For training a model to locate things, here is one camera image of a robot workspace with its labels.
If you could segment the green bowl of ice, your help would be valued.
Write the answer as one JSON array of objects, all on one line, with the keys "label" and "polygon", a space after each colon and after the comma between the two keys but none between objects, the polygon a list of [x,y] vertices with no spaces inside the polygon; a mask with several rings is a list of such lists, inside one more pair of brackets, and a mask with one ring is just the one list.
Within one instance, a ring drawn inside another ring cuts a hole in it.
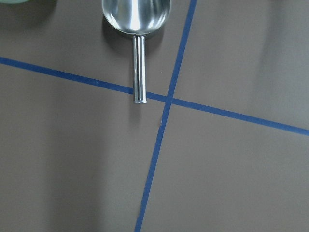
[{"label": "green bowl of ice", "polygon": [[29,0],[0,0],[1,4],[21,4]]}]

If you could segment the steel ice scoop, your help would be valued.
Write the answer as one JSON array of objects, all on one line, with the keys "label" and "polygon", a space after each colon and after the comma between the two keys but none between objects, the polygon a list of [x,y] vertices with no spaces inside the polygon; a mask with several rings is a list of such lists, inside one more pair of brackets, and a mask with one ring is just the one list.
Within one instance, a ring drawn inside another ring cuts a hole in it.
[{"label": "steel ice scoop", "polygon": [[147,103],[145,41],[160,30],[171,10],[170,0],[103,0],[102,12],[117,31],[132,38],[133,102]]}]

